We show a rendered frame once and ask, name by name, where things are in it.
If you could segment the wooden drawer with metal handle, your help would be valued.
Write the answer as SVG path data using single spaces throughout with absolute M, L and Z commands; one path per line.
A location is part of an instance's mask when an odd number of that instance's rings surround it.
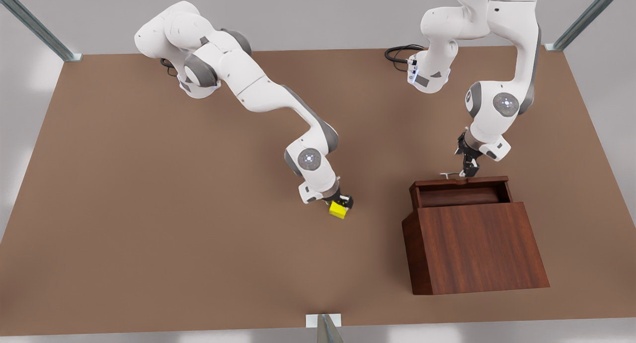
M 508 177 L 416 181 L 409 188 L 414 209 L 513 202 Z

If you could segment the dark wooden cabinet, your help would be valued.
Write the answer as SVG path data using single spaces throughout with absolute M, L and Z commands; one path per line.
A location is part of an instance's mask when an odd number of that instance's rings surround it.
M 402 232 L 414 295 L 550 285 L 523 202 L 418 208 Z

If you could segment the silver frame post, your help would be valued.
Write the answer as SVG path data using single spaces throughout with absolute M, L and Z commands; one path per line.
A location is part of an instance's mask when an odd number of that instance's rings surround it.
M 38 39 L 64 62 L 79 62 L 82 54 L 73 53 L 46 26 L 44 26 L 19 0 L 0 0 L 11 14 L 24 24 Z
M 342 326 L 341 314 L 307 314 L 305 327 L 316 328 L 317 343 L 344 343 L 338 327 Z
M 549 52 L 563 52 L 614 0 L 595 0 L 559 38 L 545 45 Z

